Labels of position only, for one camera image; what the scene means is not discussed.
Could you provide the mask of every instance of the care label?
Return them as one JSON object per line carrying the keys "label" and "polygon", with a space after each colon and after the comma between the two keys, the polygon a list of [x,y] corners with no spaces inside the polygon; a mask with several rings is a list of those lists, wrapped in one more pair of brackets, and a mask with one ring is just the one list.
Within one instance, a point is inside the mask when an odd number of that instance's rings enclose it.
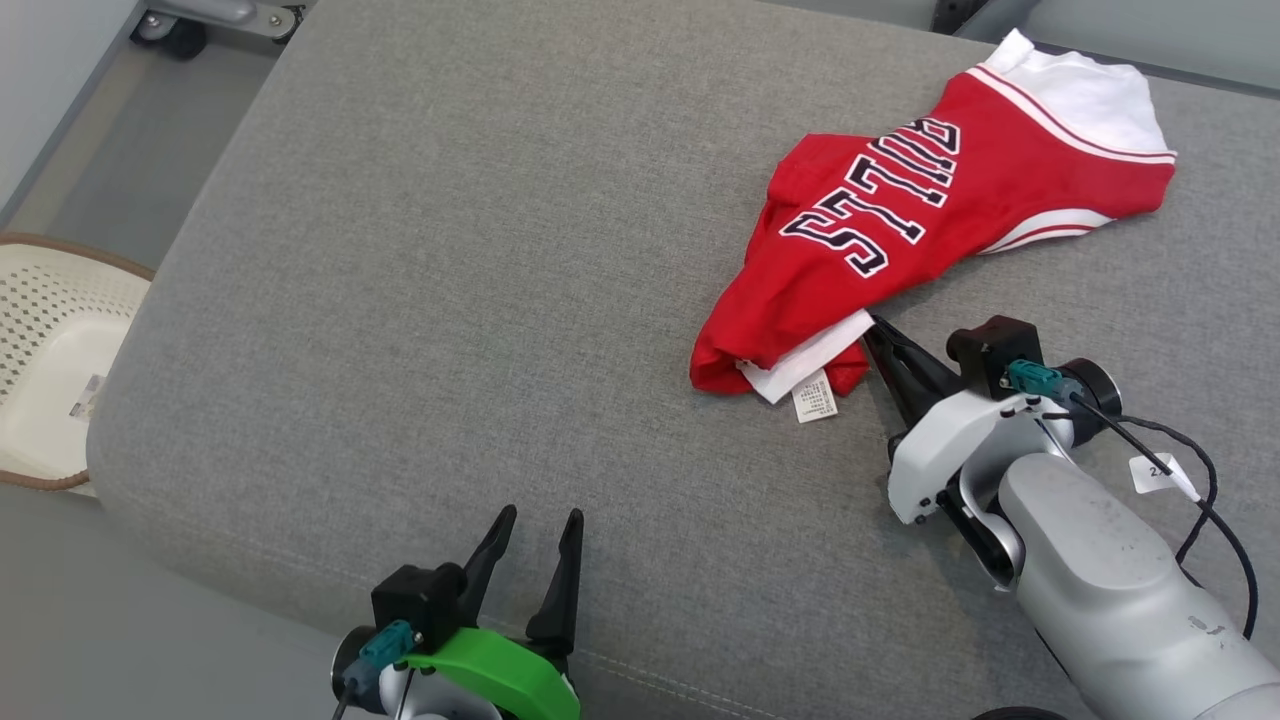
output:
{"label": "care label", "polygon": [[796,419],[801,423],[831,418],[838,413],[827,370],[818,368],[817,373],[800,380],[791,391],[791,404],[796,406]]}
{"label": "care label", "polygon": [[1157,489],[1165,488],[1180,488],[1184,493],[1190,496],[1192,500],[1199,500],[1199,493],[1196,492],[1196,487],[1192,484],[1190,478],[1187,477],[1187,473],[1183,471],[1183,466],[1178,464],[1178,460],[1171,454],[1157,452],[1156,457],[1160,457],[1165,465],[1169,465],[1169,469],[1172,470],[1174,474],[1166,475],[1143,455],[1129,459],[1129,473],[1133,475],[1133,489],[1138,491],[1138,495],[1147,495],[1148,492],[1156,492]]}
{"label": "care label", "polygon": [[93,407],[97,405],[97,398],[102,395],[104,387],[106,387],[105,377],[91,375],[88,383],[84,386],[84,392],[81,393],[79,400],[72,406],[69,415],[84,423],[93,419]]}

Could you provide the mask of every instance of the laundry basket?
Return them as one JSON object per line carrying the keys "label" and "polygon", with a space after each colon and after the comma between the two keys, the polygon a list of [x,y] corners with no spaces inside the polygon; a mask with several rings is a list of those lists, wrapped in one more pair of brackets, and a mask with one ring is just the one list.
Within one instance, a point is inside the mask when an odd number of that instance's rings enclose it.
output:
{"label": "laundry basket", "polygon": [[74,243],[0,234],[0,482],[88,482],[88,423],[152,274]]}

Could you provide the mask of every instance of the silver robotic arm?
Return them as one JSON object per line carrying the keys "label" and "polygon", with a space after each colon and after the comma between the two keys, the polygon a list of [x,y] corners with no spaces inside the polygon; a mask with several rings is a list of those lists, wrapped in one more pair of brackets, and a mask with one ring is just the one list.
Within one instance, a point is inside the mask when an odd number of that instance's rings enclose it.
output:
{"label": "silver robotic arm", "polygon": [[[1009,387],[1010,359],[1042,363],[1034,327],[993,318],[952,336],[961,377],[878,323],[868,348],[910,427],[891,441],[890,505],[904,523],[947,515],[1100,717],[1280,717],[1280,671],[1164,538],[1071,461],[1068,448],[1101,428]],[[1119,414],[1110,378],[1073,363],[1064,375]]]}

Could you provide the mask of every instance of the red and white garment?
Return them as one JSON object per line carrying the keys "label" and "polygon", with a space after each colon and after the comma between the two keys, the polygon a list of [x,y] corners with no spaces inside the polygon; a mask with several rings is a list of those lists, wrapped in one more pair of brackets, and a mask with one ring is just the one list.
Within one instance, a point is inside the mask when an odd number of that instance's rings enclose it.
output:
{"label": "red and white garment", "polygon": [[845,395],[867,370],[867,307],[970,255],[1151,213],[1175,158],[1137,69],[1015,31],[927,117],[878,138],[810,135],[778,164],[698,336],[694,387],[777,402],[826,366]]}

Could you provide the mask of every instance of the gray fabric surface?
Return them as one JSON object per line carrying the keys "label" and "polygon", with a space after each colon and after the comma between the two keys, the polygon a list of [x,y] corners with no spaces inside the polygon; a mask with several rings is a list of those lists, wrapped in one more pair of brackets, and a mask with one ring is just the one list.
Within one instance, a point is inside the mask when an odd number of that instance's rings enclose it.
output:
{"label": "gray fabric surface", "polygon": [[[137,316],[90,436],[99,492],[169,565],[334,632],[507,502],[485,621],[515,630],[582,507],[589,717],[1087,717],[960,538],[892,516],[874,377],[809,425],[686,378],[790,146],[884,132],[988,51],[741,0],[329,0]],[[1037,323],[1050,359],[1098,360],[1133,413],[1201,438],[1280,656],[1280,113],[1153,92],[1181,151],[1164,210],[882,310],[937,352],[995,313]],[[1082,457],[1179,537],[1193,512],[1126,493],[1130,455]],[[1189,566],[1243,609],[1216,533]]]}

